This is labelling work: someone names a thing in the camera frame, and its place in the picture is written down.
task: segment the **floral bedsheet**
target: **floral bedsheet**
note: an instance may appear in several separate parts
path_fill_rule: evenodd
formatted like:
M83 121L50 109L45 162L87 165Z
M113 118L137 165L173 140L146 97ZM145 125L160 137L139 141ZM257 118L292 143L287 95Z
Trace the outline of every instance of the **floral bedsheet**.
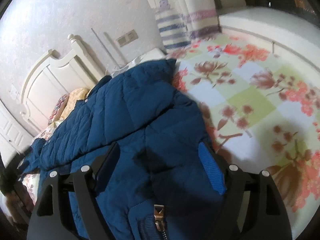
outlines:
M33 141L37 138L43 138L45 140L48 140L53 135L53 132L57 129L57 127L62 122L63 122L62 120L58 120L58 121L53 122L46 129L41 131L41 133L39 133L36 137L34 137ZM22 181L23 185L27 188L27 191L28 191L34 205L36 204L36 201L37 201L39 180L40 180L40 174L33 173L33 174L27 174Z
M219 34L179 49L173 86L198 102L213 147L267 169L297 238L320 204L320 90L269 51Z

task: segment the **white wardrobe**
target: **white wardrobe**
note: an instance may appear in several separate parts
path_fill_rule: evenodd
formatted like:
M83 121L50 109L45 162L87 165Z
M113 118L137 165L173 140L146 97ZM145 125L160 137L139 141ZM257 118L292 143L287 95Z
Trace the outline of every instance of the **white wardrobe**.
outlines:
M29 146L32 138L0 101L0 153L4 165L16 151Z

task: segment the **zipper pull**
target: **zipper pull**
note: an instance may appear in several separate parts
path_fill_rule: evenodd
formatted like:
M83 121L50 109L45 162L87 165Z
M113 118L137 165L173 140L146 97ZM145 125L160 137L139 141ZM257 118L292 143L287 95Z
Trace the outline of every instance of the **zipper pull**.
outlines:
M153 215L155 217L155 224L159 232L165 230L164 228L164 216L165 216L165 206L154 205Z

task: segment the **floral pillow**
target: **floral pillow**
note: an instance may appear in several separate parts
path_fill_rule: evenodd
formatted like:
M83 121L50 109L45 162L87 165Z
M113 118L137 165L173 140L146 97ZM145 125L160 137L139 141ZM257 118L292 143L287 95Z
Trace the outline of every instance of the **floral pillow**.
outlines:
M72 110L75 109L76 102L78 100L84 100L88 92L88 88L78 88L73 90L69 95L68 103L60 116L60 120L65 120Z
M63 95L60 97L59 101L55 105L51 116L48 120L48 125L52 124L53 122L59 120L63 110L65 109L67 102L68 102L69 95Z

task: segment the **white wooden headboard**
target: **white wooden headboard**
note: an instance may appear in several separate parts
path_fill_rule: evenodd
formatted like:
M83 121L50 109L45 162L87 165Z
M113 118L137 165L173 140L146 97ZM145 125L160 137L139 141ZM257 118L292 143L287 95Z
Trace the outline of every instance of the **white wooden headboard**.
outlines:
M74 89L91 89L104 77L87 50L73 34L68 36L72 50L62 59L52 56L52 49L42 55L29 71L21 90L21 103L26 112L23 119L40 132L48 126L48 119L57 101Z

